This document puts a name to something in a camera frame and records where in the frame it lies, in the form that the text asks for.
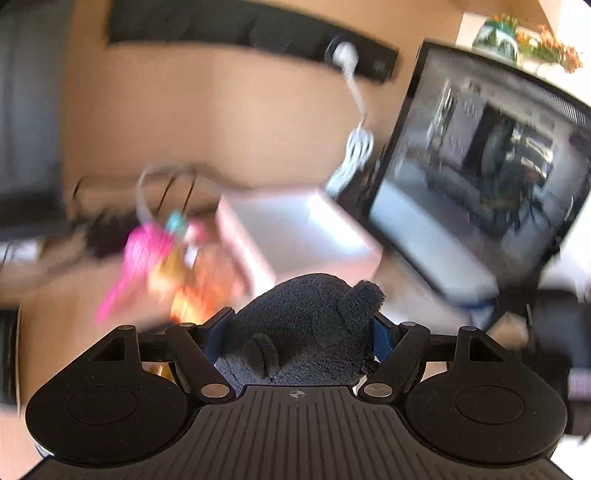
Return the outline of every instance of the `flower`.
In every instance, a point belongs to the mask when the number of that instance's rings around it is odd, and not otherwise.
[[[539,30],[539,41],[524,32],[517,32],[516,39],[521,54],[545,63],[558,63],[568,73],[583,66],[574,47],[564,45],[543,25]]]

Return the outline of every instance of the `pink toy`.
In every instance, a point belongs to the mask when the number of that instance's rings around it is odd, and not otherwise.
[[[124,290],[134,280],[148,275],[170,253],[173,246],[174,237],[164,232],[156,223],[140,225],[132,231],[125,244],[121,276],[100,305],[96,319],[104,320]]]

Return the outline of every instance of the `white cable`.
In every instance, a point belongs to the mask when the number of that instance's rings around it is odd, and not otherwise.
[[[324,187],[325,191],[335,198],[349,184],[355,172],[363,169],[372,151],[374,150],[373,134],[363,129],[365,123],[366,110],[361,92],[357,83],[355,83],[355,67],[357,66],[357,51],[355,47],[348,42],[340,43],[333,55],[333,62],[343,70],[343,75],[347,86],[353,95],[353,99],[359,109],[361,120],[357,128],[349,134],[347,146],[345,148],[345,159],[339,168],[332,174],[330,180]]]

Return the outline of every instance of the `computer screen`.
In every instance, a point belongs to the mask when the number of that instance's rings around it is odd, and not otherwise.
[[[425,43],[368,219],[447,297],[519,285],[589,192],[590,112],[506,63]]]

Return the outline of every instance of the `dark gray plush toy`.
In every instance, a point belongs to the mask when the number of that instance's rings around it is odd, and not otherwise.
[[[237,393],[256,385],[355,385],[372,371],[378,286],[326,274],[275,286],[228,320],[217,369]]]

